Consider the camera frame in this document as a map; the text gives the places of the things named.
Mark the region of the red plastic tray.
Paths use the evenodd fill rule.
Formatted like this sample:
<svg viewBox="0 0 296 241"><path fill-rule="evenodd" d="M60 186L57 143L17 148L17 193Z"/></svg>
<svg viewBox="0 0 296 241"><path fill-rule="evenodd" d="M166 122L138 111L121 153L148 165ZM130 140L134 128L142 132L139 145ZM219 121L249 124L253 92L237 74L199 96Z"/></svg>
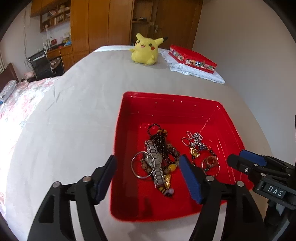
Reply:
<svg viewBox="0 0 296 241"><path fill-rule="evenodd" d="M154 186L152 177L141 165L145 141L161 129L167 131L158 144L166 146L162 166L167 167L180 155L191 157L189 133L200 133L207 148L193 159L199 167L214 154L218 166L208 174L227 184L235 183L234 169L227 165L230 154L239 154L243 142L221 103L196 97L126 92L117 120L114 154L117 171L111 185L111 214L131 222L164 221L196 214L201 206L187 189L182 173L171 173L172 196L167 197Z"/></svg>

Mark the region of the floral pink bedsheet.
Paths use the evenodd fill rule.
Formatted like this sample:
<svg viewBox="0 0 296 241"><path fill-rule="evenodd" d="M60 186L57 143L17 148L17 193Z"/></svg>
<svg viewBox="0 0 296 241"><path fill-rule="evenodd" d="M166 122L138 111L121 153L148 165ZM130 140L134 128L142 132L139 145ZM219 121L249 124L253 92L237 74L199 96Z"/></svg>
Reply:
<svg viewBox="0 0 296 241"><path fill-rule="evenodd" d="M19 83L1 105L1 149L12 147L40 101L60 77Z"/></svg>

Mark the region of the red decorated tin box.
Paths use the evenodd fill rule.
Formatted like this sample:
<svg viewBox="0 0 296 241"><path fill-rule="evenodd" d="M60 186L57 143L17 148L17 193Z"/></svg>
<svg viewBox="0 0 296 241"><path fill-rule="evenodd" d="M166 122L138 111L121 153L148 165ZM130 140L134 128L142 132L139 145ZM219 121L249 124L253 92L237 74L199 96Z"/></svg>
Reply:
<svg viewBox="0 0 296 241"><path fill-rule="evenodd" d="M217 67L216 63L203 56L202 54L180 46L171 45L169 49L169 54L178 63L185 64L204 72L213 74Z"/></svg>

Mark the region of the white folded towel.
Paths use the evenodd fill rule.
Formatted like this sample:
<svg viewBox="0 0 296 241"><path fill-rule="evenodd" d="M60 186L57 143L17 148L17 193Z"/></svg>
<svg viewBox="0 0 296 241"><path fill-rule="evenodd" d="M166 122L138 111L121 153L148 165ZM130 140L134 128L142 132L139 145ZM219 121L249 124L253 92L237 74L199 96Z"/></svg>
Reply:
<svg viewBox="0 0 296 241"><path fill-rule="evenodd" d="M164 58L164 60L167 62L169 68L173 72L178 72L183 75L190 75L199 77L202 79L209 80L211 82L219 83L219 84L225 84L225 80L218 74L217 71L214 71L214 73L208 73L204 72L199 69L195 69L193 67L187 66L185 64L178 63L170 54L168 50L160 49L159 54Z"/></svg>

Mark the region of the blue white folded cloth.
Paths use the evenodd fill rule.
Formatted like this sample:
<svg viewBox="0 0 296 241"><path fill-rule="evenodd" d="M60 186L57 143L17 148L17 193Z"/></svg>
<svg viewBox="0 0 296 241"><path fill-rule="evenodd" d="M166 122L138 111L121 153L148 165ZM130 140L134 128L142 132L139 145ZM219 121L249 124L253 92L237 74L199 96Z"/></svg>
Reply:
<svg viewBox="0 0 296 241"><path fill-rule="evenodd" d="M5 103L7 101L7 99L10 97L10 95L15 90L16 85L17 85L16 80L10 80L5 85L5 87L3 88L3 90L1 91L1 94L0 94L0 102L1 102L1 104Z"/></svg>

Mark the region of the black office chair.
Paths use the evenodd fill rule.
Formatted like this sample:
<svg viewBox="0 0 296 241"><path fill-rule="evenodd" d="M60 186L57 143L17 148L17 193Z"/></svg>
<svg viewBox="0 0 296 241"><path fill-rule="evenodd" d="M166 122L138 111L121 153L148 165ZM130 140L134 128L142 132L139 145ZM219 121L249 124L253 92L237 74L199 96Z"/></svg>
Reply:
<svg viewBox="0 0 296 241"><path fill-rule="evenodd" d="M49 60L45 50L37 52L36 54L27 58L27 60L32 66L36 80L57 77L64 74L61 58L58 57Z"/></svg>

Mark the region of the dark wooden headboard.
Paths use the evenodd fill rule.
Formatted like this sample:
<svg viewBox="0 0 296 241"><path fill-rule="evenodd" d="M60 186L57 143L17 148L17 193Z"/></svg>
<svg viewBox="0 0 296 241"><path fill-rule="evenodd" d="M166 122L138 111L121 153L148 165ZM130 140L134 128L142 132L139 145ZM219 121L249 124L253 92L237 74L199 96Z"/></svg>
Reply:
<svg viewBox="0 0 296 241"><path fill-rule="evenodd" d="M10 80L18 81L18 77L12 63L9 63L6 69L0 74L0 91L3 90Z"/></svg>

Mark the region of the yellow Pikachu plush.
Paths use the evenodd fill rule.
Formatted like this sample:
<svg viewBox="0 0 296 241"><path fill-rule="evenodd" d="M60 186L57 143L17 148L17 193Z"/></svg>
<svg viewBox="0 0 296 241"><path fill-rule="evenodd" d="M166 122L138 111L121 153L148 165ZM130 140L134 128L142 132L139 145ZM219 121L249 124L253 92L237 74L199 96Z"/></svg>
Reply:
<svg viewBox="0 0 296 241"><path fill-rule="evenodd" d="M134 48L130 49L132 61L144 65L154 65L158 59L159 45L165 42L168 37L151 39L144 37L141 33L137 33L136 38Z"/></svg>

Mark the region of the wooden door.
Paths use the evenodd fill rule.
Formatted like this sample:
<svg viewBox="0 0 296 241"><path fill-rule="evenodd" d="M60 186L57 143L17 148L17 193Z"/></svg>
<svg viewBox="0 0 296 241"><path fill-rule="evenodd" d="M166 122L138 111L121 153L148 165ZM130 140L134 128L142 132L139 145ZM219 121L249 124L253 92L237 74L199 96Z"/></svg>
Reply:
<svg viewBox="0 0 296 241"><path fill-rule="evenodd" d="M167 38L160 48L176 45L192 49L200 20L203 1L158 1L153 39Z"/></svg>

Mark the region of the wooden desk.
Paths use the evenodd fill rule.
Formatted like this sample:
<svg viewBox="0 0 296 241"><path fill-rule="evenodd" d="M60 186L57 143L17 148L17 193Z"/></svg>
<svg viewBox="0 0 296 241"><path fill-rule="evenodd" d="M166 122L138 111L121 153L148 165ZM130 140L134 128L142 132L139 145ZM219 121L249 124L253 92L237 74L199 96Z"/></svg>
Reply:
<svg viewBox="0 0 296 241"><path fill-rule="evenodd" d="M72 45L50 50L47 52L47 57L49 60L60 58L64 72L68 71L75 64Z"/></svg>

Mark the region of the wooden wardrobe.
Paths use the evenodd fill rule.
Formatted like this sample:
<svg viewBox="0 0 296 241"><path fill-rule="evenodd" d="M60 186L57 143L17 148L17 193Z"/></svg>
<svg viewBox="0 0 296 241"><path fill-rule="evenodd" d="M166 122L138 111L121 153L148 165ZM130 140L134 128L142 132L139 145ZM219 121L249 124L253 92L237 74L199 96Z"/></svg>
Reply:
<svg viewBox="0 0 296 241"><path fill-rule="evenodd" d="M42 1L32 1L31 16L41 15ZM71 1L70 38L74 61L102 46L130 45L132 34L145 36L152 26L154 1Z"/></svg>

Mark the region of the wooden wall bookshelf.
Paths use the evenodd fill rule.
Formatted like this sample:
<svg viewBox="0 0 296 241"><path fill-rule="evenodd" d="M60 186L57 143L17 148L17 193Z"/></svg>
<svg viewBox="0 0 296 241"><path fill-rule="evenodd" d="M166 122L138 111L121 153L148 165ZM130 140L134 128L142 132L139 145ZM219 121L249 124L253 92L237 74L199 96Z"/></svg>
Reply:
<svg viewBox="0 0 296 241"><path fill-rule="evenodd" d="M70 21L71 1L42 1L40 32Z"/></svg>

